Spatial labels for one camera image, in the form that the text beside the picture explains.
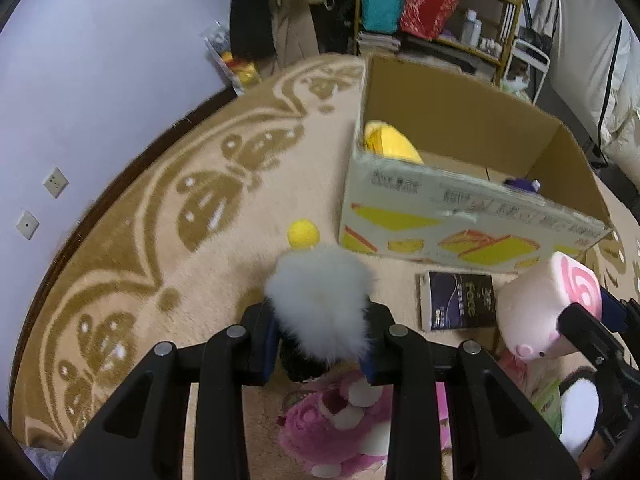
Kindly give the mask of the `pink strawberry bear plush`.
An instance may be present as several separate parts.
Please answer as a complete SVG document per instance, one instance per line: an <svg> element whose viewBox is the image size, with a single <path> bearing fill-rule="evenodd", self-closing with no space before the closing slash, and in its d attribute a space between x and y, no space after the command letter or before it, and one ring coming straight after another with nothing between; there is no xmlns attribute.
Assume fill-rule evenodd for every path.
<svg viewBox="0 0 640 480"><path fill-rule="evenodd" d="M280 447L319 479L346 479L386 463L394 389L359 370L321 377L284 401Z"/></svg>

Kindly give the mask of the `white fluffy plush toy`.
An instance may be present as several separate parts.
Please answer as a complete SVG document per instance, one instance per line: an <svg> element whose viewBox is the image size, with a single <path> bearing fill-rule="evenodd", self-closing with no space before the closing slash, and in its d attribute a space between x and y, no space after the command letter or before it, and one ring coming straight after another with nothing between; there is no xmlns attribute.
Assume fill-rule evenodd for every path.
<svg viewBox="0 0 640 480"><path fill-rule="evenodd" d="M366 312L373 274L358 257L321 244L281 256L264 292L283 333L307 358L333 364L369 352Z"/></svg>

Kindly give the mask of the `purple small toy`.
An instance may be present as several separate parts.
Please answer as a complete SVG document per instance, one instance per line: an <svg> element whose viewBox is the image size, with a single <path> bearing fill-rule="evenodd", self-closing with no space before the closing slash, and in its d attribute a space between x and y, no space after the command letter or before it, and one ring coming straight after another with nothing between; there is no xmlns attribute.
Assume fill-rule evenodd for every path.
<svg viewBox="0 0 640 480"><path fill-rule="evenodd" d="M529 181L527 179L506 179L503 184L509 188L515 188L527 193L537 194L540 190L540 183L537 180Z"/></svg>

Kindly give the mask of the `cardboard box with yellow print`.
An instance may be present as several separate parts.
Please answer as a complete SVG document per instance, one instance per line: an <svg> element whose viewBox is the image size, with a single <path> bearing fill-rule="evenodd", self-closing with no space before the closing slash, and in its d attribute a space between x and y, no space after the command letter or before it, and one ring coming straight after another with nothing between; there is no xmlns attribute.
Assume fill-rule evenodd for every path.
<svg viewBox="0 0 640 480"><path fill-rule="evenodd" d="M363 147L394 126L423 165ZM537 194L503 184L537 180ZM577 256L611 232L584 153L559 119L476 78L372 56L347 169L338 239L365 254L518 273Z"/></svg>

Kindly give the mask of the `yellow pompom ball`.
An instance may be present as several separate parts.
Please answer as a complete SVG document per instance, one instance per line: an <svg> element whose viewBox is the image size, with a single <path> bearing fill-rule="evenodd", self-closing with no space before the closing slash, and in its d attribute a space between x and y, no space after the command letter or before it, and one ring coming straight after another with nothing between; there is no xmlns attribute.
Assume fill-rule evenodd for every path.
<svg viewBox="0 0 640 480"><path fill-rule="evenodd" d="M292 249L309 249L320 243L320 232L314 222L308 219L292 222L286 237Z"/></svg>

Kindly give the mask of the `yellow plush toy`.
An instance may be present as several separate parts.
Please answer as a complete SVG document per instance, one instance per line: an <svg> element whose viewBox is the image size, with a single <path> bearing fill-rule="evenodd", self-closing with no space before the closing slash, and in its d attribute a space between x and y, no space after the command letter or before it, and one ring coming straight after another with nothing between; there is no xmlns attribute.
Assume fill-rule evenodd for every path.
<svg viewBox="0 0 640 480"><path fill-rule="evenodd" d="M371 120L363 130L363 147L371 154L423 165L423 159L413 144L394 126Z"/></svg>

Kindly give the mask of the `white metal cart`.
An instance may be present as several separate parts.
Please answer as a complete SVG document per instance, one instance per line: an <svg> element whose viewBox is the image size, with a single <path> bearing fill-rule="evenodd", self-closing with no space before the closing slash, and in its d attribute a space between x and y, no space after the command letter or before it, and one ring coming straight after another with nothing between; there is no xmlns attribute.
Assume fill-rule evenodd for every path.
<svg viewBox="0 0 640 480"><path fill-rule="evenodd" d="M550 68L543 50L516 38L500 80L500 89L511 96L536 104Z"/></svg>

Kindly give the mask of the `wooden shelf unit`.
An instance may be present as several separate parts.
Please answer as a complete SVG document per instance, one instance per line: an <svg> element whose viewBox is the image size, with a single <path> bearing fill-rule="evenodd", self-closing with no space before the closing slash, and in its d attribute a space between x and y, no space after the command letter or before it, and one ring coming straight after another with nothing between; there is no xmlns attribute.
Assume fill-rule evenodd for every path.
<svg viewBox="0 0 640 480"><path fill-rule="evenodd" d="M356 0L356 53L429 56L498 86L524 0Z"/></svg>

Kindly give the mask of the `red patterned gift bag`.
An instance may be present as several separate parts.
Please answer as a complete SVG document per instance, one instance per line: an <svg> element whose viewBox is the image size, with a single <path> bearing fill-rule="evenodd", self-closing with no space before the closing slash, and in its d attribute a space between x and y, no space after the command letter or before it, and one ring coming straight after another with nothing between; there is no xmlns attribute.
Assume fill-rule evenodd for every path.
<svg viewBox="0 0 640 480"><path fill-rule="evenodd" d="M461 0L405 0L400 30L423 40L437 38Z"/></svg>

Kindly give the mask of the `clear bag of toys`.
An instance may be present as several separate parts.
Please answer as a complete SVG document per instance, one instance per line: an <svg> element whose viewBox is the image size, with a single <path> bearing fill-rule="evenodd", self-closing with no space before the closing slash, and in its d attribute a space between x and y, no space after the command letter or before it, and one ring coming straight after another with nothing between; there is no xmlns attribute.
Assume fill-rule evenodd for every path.
<svg viewBox="0 0 640 480"><path fill-rule="evenodd" d="M230 81L238 96L242 96L262 81L253 62L242 60L232 54L230 32L226 24L216 21L206 29L203 39L210 57Z"/></svg>

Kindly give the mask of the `lower white wall socket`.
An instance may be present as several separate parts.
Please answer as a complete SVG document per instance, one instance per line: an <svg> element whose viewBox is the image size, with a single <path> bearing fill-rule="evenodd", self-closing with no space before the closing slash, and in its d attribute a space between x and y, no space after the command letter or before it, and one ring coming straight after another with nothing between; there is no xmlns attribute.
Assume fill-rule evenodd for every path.
<svg viewBox="0 0 640 480"><path fill-rule="evenodd" d="M22 237L25 237L26 240L32 239L39 225L40 222L29 211L23 211L20 215L20 218L18 218L17 222L15 223L17 231L20 232L22 234Z"/></svg>

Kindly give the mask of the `white wall socket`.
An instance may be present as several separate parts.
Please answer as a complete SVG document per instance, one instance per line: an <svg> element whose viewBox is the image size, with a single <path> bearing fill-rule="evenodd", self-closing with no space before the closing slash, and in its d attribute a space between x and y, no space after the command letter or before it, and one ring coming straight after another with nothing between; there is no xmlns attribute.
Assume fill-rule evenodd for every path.
<svg viewBox="0 0 640 480"><path fill-rule="evenodd" d="M20 232L22 234L22 237L25 237L26 240L32 239L39 225L40 222L29 211L23 211L20 215L20 218L18 218L17 222L15 223L17 231Z"/></svg>
<svg viewBox="0 0 640 480"><path fill-rule="evenodd" d="M55 167L43 180L42 184L53 198L58 198L58 196L60 196L61 193L66 189L68 180L66 179L62 171L59 170L58 167Z"/></svg>

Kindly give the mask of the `upper white wall socket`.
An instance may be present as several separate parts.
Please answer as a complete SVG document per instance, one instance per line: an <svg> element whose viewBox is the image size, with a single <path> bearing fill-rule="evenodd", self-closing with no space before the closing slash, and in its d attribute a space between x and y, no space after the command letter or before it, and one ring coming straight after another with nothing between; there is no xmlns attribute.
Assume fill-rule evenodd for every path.
<svg viewBox="0 0 640 480"><path fill-rule="evenodd" d="M62 171L59 170L58 167L55 167L43 180L42 184L53 198L58 198L58 196L60 196L61 193L66 189L68 180L66 179Z"/></svg>

